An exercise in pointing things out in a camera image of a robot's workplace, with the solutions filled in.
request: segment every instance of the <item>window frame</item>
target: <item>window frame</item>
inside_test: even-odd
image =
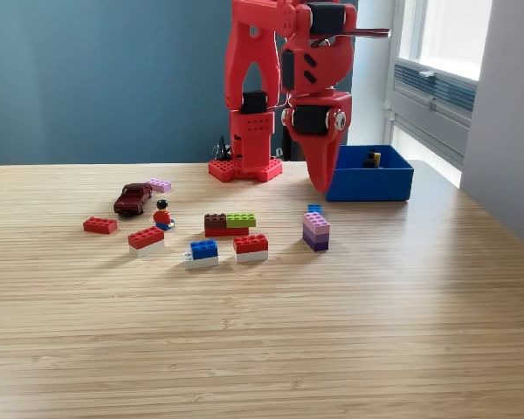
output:
[[[414,4],[411,16],[412,30],[423,33],[424,19],[428,0],[396,0],[392,44],[390,48],[389,73],[385,109],[388,115],[384,129],[383,143],[392,144],[394,126],[411,133],[416,140],[430,148],[436,154],[461,168],[464,161],[467,136],[471,125],[472,113],[468,110],[436,99],[422,91],[413,89],[395,79],[395,66],[403,65],[417,70],[422,77],[432,77],[450,81],[475,90],[478,82],[457,74],[452,74],[434,67],[422,65],[416,61],[399,58],[406,2]],[[410,57],[419,58],[422,36],[411,34]]]

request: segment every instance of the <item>toy car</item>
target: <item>toy car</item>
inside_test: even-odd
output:
[[[114,203],[114,212],[123,216],[141,214],[145,210],[146,202],[151,198],[151,191],[151,185],[146,183],[129,183]]]

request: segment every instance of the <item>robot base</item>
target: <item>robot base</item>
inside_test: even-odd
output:
[[[259,182],[268,182],[277,175],[283,173],[283,165],[280,160],[272,157],[267,168],[256,172],[243,173],[239,168],[237,168],[237,163],[233,160],[212,160],[208,164],[208,171],[210,172],[210,175],[216,177],[221,182],[230,182],[233,179],[256,179]]]

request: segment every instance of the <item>red robot arm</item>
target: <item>red robot arm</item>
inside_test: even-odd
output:
[[[279,89],[290,108],[282,123],[305,152],[313,185],[326,192],[351,121],[351,96],[335,86],[349,72],[357,36],[357,13],[340,0],[232,0],[232,27],[225,57],[225,104],[230,110],[231,161],[211,161],[210,173],[223,182],[255,178],[267,182],[282,172],[270,157]],[[251,27],[257,29],[251,34]],[[279,62],[276,33],[286,38]],[[384,30],[361,31],[384,38]],[[335,37],[331,44],[328,39]],[[252,63],[259,66],[262,91],[243,92]]]

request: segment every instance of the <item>blue bin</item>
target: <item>blue bin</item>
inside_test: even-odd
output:
[[[381,168],[363,168],[369,151],[381,154]],[[407,201],[413,167],[392,146],[341,146],[327,201]]]

